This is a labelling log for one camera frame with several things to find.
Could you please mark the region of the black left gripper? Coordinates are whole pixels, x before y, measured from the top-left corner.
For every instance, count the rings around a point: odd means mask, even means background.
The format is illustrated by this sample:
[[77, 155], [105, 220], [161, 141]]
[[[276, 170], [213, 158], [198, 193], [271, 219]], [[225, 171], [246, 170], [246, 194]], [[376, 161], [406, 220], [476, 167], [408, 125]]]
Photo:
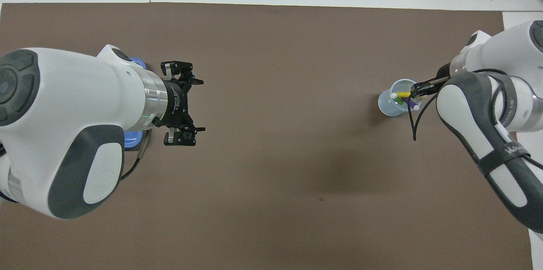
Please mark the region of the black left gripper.
[[190, 125], [188, 92], [190, 85], [202, 85], [204, 81], [195, 77], [192, 63], [165, 61], [161, 63], [161, 71], [167, 79], [163, 84], [168, 101], [165, 113], [161, 118], [155, 117], [152, 124], [168, 127], [164, 136], [165, 146], [195, 146], [196, 135], [206, 128]]

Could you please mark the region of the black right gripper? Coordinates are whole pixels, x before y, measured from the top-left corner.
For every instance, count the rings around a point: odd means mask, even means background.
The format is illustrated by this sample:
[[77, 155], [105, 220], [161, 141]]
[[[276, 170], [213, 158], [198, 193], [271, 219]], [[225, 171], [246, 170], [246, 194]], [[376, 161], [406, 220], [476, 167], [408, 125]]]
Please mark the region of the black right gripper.
[[448, 79], [450, 79], [450, 63], [442, 65], [437, 71], [437, 77], [428, 81], [415, 83], [410, 90], [410, 98], [417, 99], [436, 94]]

